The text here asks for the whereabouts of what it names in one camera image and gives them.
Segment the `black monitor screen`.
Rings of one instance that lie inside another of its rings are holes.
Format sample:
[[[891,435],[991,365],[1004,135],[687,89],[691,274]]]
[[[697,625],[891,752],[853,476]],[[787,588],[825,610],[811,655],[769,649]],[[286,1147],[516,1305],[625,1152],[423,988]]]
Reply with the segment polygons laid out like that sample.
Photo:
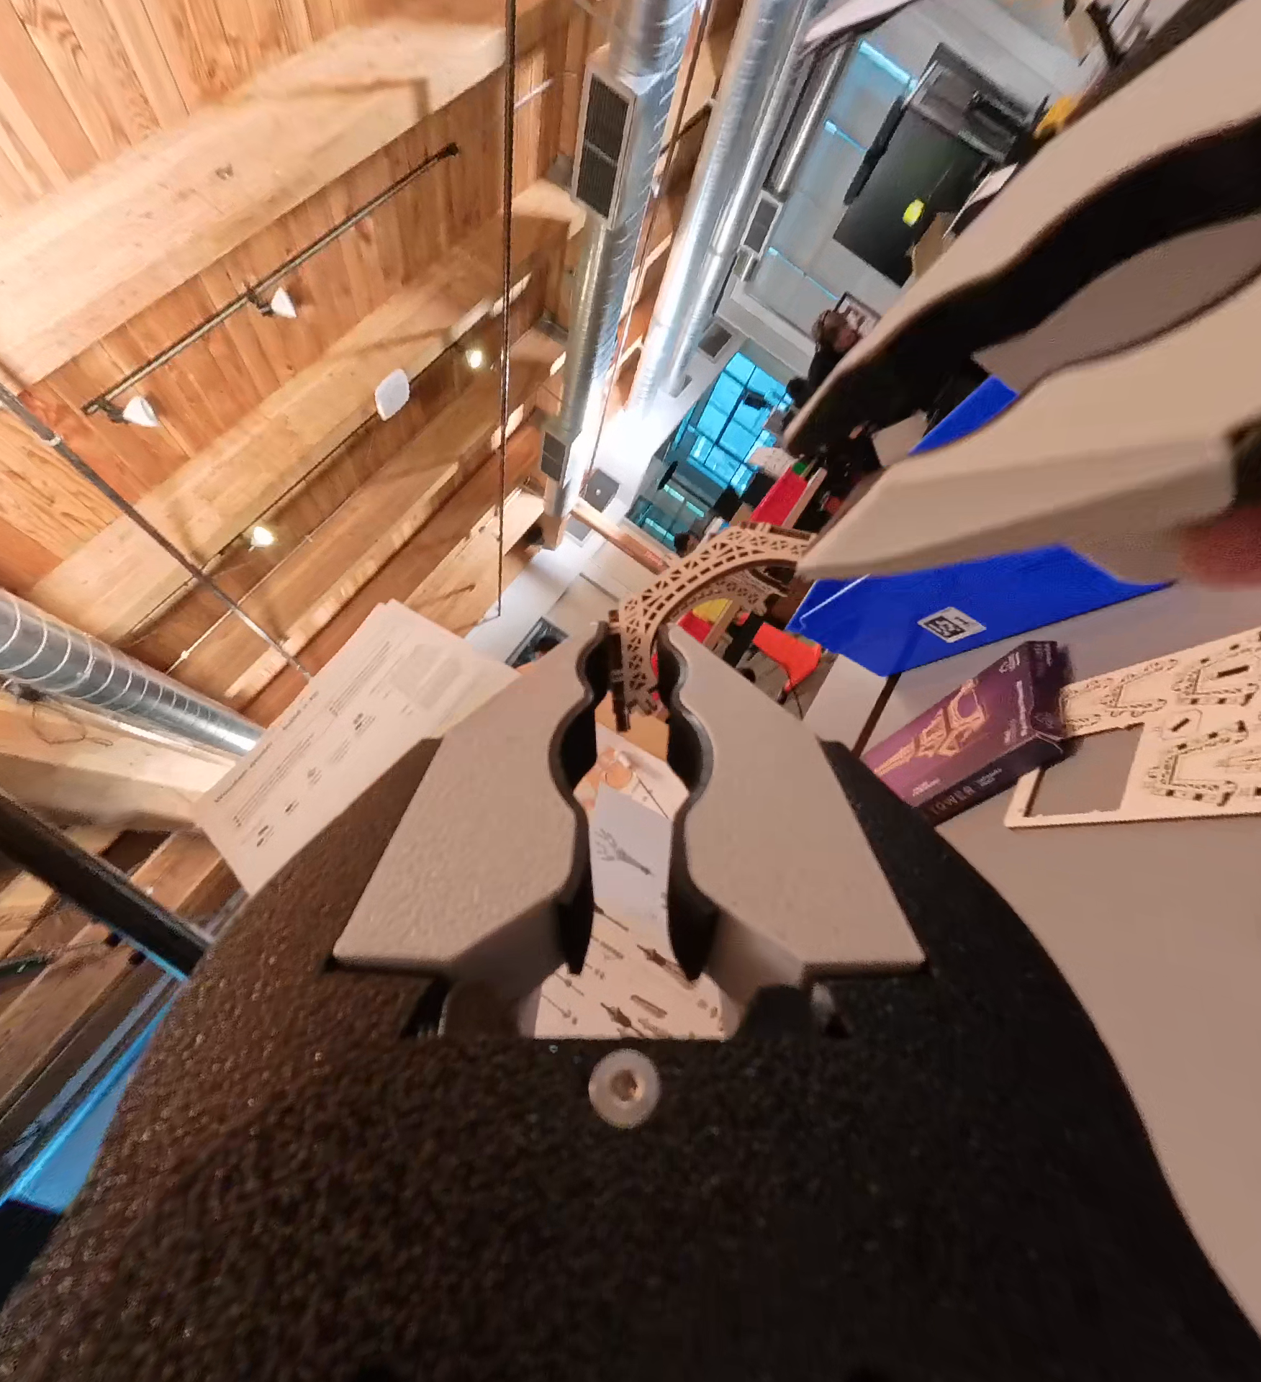
[[[906,284],[913,250],[933,221],[958,213],[987,174],[1011,162],[1036,113],[952,47],[938,45],[865,148],[835,240]]]

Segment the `wooden part sheet frame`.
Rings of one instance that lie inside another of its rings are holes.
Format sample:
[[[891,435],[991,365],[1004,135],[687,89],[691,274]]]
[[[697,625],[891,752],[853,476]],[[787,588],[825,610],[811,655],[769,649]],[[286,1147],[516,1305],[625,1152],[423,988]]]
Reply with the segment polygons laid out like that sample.
[[[1036,813],[1038,767],[1016,784],[1008,827],[1261,818],[1261,625],[1074,681],[1062,713],[1072,740],[1138,728],[1119,801]]]

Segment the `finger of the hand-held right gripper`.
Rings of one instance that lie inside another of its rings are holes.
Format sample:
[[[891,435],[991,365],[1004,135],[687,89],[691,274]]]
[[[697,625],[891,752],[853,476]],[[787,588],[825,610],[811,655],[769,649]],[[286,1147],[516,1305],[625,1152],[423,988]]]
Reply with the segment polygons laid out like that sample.
[[[1184,4],[1169,31],[1175,43],[1080,109],[836,365],[789,452],[901,421],[1131,257],[1261,213],[1261,1]]]
[[[1130,579],[1191,577],[1180,538],[1235,510],[1231,435],[1258,420],[1261,267],[1172,330],[899,462],[799,571],[899,574],[1055,544]]]

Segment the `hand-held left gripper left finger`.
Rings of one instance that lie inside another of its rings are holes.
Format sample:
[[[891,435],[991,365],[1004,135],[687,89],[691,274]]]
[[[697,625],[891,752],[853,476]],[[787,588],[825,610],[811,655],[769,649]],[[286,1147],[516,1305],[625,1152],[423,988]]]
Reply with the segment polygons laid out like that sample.
[[[343,967],[445,979],[580,973],[594,920],[589,815],[613,684],[608,623],[569,635],[440,742],[335,942]]]

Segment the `blue plastic bin with tag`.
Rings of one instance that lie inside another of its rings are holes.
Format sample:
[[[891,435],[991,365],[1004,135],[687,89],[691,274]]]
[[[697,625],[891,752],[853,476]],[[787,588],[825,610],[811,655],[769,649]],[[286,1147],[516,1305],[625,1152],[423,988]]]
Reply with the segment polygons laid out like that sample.
[[[1052,545],[926,571],[819,579],[787,630],[879,676],[1167,588],[1113,576]]]

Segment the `folded paper instruction sheet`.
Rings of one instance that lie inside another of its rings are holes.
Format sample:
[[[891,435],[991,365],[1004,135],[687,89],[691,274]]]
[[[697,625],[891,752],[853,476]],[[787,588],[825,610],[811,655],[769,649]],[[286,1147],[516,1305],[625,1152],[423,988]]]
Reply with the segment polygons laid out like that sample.
[[[255,749],[199,803],[197,823],[247,893],[267,881],[426,737],[438,737],[518,671],[396,599],[377,606]],[[575,788],[591,823],[596,913],[584,971],[550,976],[536,1034],[594,1039],[726,1035],[725,998],[691,981],[669,940],[674,815],[689,789],[669,766],[669,727],[597,710],[597,759]]]

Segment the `wooden tower arch base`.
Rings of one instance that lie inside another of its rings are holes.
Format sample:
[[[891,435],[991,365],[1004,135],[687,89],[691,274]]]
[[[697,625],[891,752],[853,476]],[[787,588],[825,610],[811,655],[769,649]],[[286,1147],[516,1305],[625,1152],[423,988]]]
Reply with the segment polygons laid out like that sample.
[[[628,730],[633,716],[657,706],[657,637],[713,598],[765,613],[784,594],[816,535],[770,523],[726,527],[665,567],[640,594],[609,615],[613,711]]]

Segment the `purple puzzle box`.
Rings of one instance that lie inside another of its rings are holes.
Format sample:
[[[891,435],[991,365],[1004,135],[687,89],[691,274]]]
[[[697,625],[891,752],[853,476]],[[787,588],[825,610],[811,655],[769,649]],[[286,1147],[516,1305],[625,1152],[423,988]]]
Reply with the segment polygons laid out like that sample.
[[[1065,757],[1070,657],[1026,640],[964,681],[862,761],[930,823],[941,823]]]

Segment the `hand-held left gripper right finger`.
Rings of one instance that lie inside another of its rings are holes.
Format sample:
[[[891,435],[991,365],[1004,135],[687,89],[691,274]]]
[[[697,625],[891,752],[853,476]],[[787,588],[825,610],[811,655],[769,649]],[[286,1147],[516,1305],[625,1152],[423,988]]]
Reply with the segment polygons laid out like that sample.
[[[667,917],[686,976],[808,988],[925,950],[806,723],[684,630],[658,638],[674,817]]]

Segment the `thin metal ceiling rod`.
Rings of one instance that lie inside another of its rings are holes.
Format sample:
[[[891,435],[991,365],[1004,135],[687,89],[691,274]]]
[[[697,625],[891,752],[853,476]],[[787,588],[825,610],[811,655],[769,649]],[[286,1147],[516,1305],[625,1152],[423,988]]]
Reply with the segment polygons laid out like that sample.
[[[186,571],[192,581],[208,589],[216,599],[238,618],[238,622],[253,632],[262,642],[280,654],[287,666],[292,666],[306,681],[313,679],[313,672],[301,662],[301,659],[272,632],[267,630],[248,610],[233,598],[197,560],[194,560],[184,549],[157,527],[136,505],[119,493],[103,474],[99,474],[84,455],[80,455],[69,440],[65,440],[52,423],[31,410],[21,399],[18,391],[0,379],[0,406],[11,413],[36,440],[60,457],[74,474],[91,482],[104,498],[108,498],[121,515],[130,518],[157,547],[172,557],[177,566]]]

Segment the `silver ventilation duct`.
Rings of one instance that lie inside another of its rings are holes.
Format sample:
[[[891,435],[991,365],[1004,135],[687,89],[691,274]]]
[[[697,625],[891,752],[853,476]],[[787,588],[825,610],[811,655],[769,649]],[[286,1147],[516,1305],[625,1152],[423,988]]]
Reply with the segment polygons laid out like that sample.
[[[252,752],[264,733],[238,711],[4,588],[0,679],[235,755]]]
[[[574,199],[587,211],[574,276],[560,410],[545,421],[542,540],[565,538],[596,454],[621,315],[667,123],[689,48],[694,1],[625,1],[592,52],[574,145]]]
[[[774,138],[799,75],[803,36],[821,8],[814,1],[743,3],[642,347],[628,401],[636,413],[650,411],[689,372],[731,265],[731,228],[764,179],[760,147]]]

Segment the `grey desk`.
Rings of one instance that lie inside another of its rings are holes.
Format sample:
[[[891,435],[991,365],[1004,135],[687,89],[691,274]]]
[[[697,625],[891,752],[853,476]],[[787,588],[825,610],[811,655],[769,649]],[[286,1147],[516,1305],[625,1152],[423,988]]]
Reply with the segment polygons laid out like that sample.
[[[1018,830],[1004,813],[999,796],[941,833],[1079,993],[1261,1332],[1261,818]]]

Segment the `black track light rail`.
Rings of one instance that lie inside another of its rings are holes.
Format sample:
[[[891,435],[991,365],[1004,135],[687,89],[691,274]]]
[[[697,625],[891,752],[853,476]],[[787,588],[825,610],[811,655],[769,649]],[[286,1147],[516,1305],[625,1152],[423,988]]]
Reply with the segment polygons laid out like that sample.
[[[208,318],[197,321],[191,330],[174,338],[172,343],[169,343],[158,354],[153,354],[138,369],[125,374],[114,386],[103,389],[101,393],[87,399],[82,404],[82,413],[87,416],[104,415],[114,421],[128,423],[125,418],[128,408],[121,404],[125,394],[136,391],[157,371],[160,371],[172,360],[177,360],[189,348],[199,345],[208,335],[226,325],[228,320],[235,318],[248,306],[252,306],[262,316],[267,318],[297,318],[296,304],[292,304],[289,309],[277,304],[277,298],[287,291],[287,279],[297,274],[297,270],[308,265],[314,257],[328,250],[335,242],[342,240],[362,221],[370,218],[377,209],[380,209],[380,206],[396,199],[403,191],[406,191],[419,177],[426,176],[433,167],[440,165],[442,162],[457,159],[462,153],[462,150],[464,148],[458,142],[450,140],[436,152],[430,152],[396,181],[386,184],[372,198],[367,198],[360,206],[357,206],[347,216],[331,225],[325,233],[318,235],[316,238],[308,242],[301,250],[284,259],[279,265],[275,265],[258,281],[253,281],[248,286],[242,287],[230,301],[218,306]]]

